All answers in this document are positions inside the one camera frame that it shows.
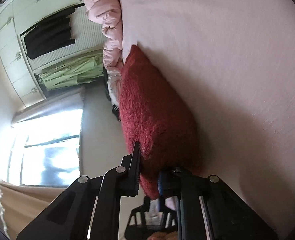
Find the white wardrobe cabinet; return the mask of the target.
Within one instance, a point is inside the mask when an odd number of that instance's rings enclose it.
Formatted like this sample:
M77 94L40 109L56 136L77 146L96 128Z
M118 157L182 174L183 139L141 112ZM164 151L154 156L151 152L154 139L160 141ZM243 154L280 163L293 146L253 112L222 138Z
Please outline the white wardrobe cabinet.
M0 59L23 107L101 78L104 42L83 0L0 2Z

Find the window with frame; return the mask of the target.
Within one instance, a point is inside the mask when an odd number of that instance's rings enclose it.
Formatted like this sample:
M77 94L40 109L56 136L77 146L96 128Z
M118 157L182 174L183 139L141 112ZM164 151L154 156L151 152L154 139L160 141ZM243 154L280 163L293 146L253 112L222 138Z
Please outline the window with frame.
M69 186L80 176L82 115L79 108L14 123L0 179L16 186Z

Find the black hanging garment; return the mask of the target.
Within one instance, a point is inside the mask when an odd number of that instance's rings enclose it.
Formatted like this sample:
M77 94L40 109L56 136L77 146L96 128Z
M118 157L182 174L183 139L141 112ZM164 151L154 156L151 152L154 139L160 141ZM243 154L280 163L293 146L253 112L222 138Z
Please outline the black hanging garment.
M62 9L24 31L23 44L26 56L34 60L52 51L75 43L72 32L71 17L79 5Z

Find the pink bed sheet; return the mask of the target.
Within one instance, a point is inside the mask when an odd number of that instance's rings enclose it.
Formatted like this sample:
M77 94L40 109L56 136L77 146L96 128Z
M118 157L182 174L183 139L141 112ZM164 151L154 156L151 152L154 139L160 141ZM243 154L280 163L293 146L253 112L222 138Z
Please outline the pink bed sheet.
M203 169L279 235L295 226L292 0L120 0L137 44L198 122Z

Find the pink crumpled duvet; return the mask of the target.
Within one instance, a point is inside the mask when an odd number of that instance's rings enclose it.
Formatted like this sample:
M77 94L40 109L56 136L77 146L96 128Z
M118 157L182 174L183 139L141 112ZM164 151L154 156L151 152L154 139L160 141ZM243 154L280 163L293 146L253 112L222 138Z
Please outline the pink crumpled duvet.
M119 74L122 69L122 16L119 0L83 0L87 17L101 25L106 37L103 45L103 64L111 74Z

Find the green hanging garment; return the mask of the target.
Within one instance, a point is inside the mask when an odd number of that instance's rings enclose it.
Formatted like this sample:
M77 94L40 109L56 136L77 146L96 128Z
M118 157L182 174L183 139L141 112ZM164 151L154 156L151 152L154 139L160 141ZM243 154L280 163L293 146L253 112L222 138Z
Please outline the green hanging garment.
M90 54L48 67L39 74L47 90L91 83L103 76L103 54Z

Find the black white striped garment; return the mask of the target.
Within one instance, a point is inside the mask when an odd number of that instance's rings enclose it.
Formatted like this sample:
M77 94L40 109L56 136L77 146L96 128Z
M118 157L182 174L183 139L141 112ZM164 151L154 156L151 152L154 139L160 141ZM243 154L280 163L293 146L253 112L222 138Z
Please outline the black white striped garment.
M112 104L112 113L116 119L120 121L119 94L121 77L120 75L109 74L106 68L103 67L103 83L105 86L106 97Z

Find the beige curtain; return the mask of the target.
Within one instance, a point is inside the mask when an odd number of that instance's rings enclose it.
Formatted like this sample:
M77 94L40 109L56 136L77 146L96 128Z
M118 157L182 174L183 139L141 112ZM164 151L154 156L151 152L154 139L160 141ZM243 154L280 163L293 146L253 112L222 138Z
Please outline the beige curtain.
M16 239L65 188L16 186L0 181L0 217L5 235Z

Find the dark red knit cardigan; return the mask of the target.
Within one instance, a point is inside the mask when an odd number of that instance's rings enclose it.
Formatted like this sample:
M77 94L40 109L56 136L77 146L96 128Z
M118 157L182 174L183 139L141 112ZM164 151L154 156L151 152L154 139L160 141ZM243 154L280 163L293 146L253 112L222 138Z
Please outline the dark red knit cardigan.
M141 150L140 184L151 199L159 197L162 168L201 168L198 127L178 93L143 51L130 49L121 72L119 113L129 152Z

